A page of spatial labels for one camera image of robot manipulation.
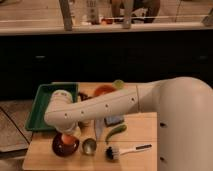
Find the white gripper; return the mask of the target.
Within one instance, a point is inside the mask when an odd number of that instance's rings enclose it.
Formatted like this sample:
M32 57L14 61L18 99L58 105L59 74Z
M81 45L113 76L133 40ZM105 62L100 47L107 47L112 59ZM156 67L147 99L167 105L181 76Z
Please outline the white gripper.
M77 123L65 124L59 128L59 131L64 135L74 136L76 138L81 136L81 129Z

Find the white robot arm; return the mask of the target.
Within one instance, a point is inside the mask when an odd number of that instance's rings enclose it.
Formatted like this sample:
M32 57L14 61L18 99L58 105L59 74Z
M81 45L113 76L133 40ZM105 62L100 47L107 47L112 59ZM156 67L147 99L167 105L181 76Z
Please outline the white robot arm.
M79 121L155 112L157 170L213 171L213 88L202 80L139 83L77 103L69 96L54 92L45 111L45 122L59 132L72 133Z

